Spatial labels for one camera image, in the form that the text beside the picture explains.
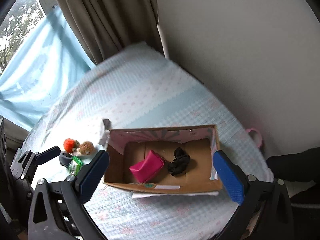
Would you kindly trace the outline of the magenta zip pouch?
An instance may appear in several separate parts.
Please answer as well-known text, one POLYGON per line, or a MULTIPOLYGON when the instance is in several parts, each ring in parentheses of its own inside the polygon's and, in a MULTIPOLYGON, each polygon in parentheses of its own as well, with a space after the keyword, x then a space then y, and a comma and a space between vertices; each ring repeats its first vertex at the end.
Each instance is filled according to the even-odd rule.
POLYGON ((150 150, 143 161, 129 167, 130 172, 139 183, 152 180, 164 167, 165 159, 158 153, 150 150))

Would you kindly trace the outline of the light blue patterned bed cover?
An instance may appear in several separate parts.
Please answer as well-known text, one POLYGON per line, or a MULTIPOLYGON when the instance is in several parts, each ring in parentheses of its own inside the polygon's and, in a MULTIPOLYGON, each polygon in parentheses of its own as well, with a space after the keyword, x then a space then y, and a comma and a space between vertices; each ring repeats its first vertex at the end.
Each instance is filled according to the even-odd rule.
MULTIPOLYGON (((97 144, 103 120, 113 128, 217 126, 233 163, 272 181, 263 155, 236 117, 199 81, 144 43, 97 65, 34 126, 22 151, 42 152, 66 138, 97 144)), ((132 198, 100 183, 87 211, 109 239, 209 239, 237 205, 217 196, 132 198)))

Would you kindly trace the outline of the cardboard box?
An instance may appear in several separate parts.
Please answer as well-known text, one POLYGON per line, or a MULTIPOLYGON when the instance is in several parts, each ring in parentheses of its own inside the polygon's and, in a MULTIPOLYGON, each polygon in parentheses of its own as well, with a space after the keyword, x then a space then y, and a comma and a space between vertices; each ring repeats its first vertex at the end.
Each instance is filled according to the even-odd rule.
POLYGON ((201 194, 222 189, 213 166, 217 126, 111 129, 108 186, 151 194, 201 194))

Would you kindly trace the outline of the grey microfibre cloth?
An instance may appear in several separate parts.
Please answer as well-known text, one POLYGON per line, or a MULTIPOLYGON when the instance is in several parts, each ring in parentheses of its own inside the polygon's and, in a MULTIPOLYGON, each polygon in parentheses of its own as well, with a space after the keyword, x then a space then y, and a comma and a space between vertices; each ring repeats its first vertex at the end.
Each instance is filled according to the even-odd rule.
POLYGON ((111 121, 109 119, 103 119, 100 128, 99 145, 106 150, 108 147, 108 141, 110 139, 111 121))

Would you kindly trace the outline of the brown grey curtain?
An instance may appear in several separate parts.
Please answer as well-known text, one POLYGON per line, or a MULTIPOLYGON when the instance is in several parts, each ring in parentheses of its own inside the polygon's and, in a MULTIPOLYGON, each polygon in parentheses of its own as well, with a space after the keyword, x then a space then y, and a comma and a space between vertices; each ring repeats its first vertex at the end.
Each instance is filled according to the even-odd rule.
POLYGON ((56 0, 88 57, 99 64, 146 42, 163 52, 157 0, 56 0))

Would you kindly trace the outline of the brown fluffy pompom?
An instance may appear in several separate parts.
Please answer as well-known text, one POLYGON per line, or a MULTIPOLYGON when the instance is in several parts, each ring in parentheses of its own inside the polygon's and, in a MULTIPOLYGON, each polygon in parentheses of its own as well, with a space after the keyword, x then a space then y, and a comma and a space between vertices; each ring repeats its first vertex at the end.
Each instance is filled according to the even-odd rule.
POLYGON ((92 155, 95 152, 95 146, 90 141, 85 141, 80 145, 76 145, 73 149, 74 156, 92 155))

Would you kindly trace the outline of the grey plush sock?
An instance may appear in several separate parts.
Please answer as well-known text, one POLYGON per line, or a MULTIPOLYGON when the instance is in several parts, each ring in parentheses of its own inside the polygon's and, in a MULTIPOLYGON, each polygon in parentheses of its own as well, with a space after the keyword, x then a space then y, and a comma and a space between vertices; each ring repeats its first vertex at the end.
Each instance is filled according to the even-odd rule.
POLYGON ((61 152, 59 155, 59 162, 60 165, 65 167, 66 170, 69 172, 69 165, 72 161, 72 155, 70 153, 67 152, 61 152))

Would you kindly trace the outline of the black fabric scrunchie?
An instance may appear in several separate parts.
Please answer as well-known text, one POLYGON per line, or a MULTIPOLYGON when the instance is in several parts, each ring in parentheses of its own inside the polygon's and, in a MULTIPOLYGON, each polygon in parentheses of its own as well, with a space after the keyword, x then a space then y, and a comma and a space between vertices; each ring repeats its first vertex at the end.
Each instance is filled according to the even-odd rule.
POLYGON ((174 151, 174 157, 175 159, 173 162, 168 163, 167 167, 167 171, 172 176, 183 173, 187 169, 191 160, 190 155, 188 155, 181 147, 176 148, 174 151))

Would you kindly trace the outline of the green tissue pack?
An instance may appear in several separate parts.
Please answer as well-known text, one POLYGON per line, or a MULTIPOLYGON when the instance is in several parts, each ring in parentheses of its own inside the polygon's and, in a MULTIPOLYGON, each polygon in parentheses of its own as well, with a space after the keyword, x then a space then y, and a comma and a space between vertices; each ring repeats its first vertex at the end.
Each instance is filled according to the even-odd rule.
POLYGON ((83 166, 84 166, 84 163, 82 162, 81 159, 79 159, 76 156, 72 156, 71 162, 69 163, 67 170, 69 174, 73 174, 76 176, 83 166))

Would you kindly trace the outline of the orange fluffy pompom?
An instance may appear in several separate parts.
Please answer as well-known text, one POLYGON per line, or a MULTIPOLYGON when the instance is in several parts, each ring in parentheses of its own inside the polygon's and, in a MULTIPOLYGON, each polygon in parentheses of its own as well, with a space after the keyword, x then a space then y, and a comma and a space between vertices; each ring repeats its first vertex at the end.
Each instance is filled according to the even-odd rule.
POLYGON ((68 138, 63 142, 63 148, 67 153, 73 153, 73 149, 76 148, 76 141, 68 138))

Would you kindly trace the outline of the light blue hanging sheet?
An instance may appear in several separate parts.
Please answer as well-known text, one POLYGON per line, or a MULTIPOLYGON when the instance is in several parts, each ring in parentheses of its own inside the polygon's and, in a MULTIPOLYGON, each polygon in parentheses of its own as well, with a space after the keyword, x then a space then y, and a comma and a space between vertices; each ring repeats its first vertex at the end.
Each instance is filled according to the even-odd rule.
POLYGON ((56 7, 31 31, 1 75, 1 116, 31 131, 94 67, 56 7))

